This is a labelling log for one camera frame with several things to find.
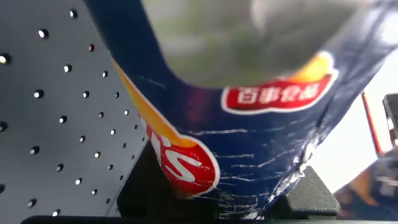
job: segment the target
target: perforated metal panel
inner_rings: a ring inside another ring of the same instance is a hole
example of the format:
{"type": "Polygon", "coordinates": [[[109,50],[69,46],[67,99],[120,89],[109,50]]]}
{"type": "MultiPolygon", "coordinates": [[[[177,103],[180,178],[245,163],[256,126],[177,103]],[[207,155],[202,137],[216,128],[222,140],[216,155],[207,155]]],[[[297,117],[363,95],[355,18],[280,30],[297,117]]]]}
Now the perforated metal panel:
{"type": "Polygon", "coordinates": [[[0,131],[2,223],[116,214],[146,138],[82,1],[0,1],[0,131]]]}

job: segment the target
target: lay's logo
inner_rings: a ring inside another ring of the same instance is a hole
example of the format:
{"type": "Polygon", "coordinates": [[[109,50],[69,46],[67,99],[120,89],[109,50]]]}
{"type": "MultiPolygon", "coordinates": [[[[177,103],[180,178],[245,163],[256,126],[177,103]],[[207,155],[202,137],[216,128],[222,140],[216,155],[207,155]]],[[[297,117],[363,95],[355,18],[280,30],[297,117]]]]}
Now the lay's logo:
{"type": "Polygon", "coordinates": [[[225,88],[223,109],[232,114],[289,113],[315,105],[335,82],[338,71],[329,52],[320,52],[292,78],[263,85],[225,88]]]}

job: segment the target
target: white crease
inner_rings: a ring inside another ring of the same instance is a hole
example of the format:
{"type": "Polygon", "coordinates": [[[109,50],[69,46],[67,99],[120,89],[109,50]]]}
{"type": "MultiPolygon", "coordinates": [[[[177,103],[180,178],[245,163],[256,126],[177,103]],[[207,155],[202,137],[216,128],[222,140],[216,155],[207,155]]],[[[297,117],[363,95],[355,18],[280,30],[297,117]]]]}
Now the white crease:
{"type": "Polygon", "coordinates": [[[249,132],[246,129],[232,129],[232,130],[220,130],[220,131],[199,131],[199,132],[194,132],[194,131],[188,131],[188,133],[196,135],[196,136],[202,136],[204,134],[233,134],[233,133],[247,133],[249,132]]]}

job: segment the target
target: red logo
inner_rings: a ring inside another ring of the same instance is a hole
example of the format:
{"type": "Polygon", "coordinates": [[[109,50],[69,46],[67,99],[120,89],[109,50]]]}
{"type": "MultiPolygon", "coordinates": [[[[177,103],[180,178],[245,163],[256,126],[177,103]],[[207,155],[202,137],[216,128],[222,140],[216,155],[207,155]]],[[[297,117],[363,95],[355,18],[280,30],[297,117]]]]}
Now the red logo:
{"type": "Polygon", "coordinates": [[[331,55],[322,52],[293,78],[253,87],[226,88],[221,104],[225,111],[241,115],[304,110],[328,92],[337,74],[331,55]]]}
{"type": "Polygon", "coordinates": [[[180,134],[114,62],[157,155],[157,160],[180,198],[212,191],[220,168],[211,151],[198,139],[180,134]]]}
{"type": "Polygon", "coordinates": [[[174,145],[167,137],[155,133],[142,117],[141,122],[163,172],[179,197],[205,194],[217,186],[220,179],[218,163],[203,143],[190,136],[181,136],[193,144],[174,145]]]}

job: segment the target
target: red edge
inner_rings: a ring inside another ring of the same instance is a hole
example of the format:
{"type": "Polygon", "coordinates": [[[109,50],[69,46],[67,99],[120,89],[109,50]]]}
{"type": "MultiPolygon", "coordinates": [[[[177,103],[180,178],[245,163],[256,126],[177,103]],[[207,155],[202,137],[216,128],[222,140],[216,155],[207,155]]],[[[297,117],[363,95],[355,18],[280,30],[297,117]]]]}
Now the red edge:
{"type": "Polygon", "coordinates": [[[371,132],[372,132],[374,147],[376,148],[377,154],[378,155],[382,155],[384,153],[383,153],[383,151],[381,149],[379,138],[377,137],[376,128],[374,127],[373,119],[372,119],[371,112],[370,112],[370,109],[369,109],[369,103],[368,103],[368,100],[366,99],[365,92],[362,92],[362,100],[363,100],[363,104],[364,104],[364,107],[365,107],[366,116],[368,117],[369,127],[370,127],[371,132]]]}

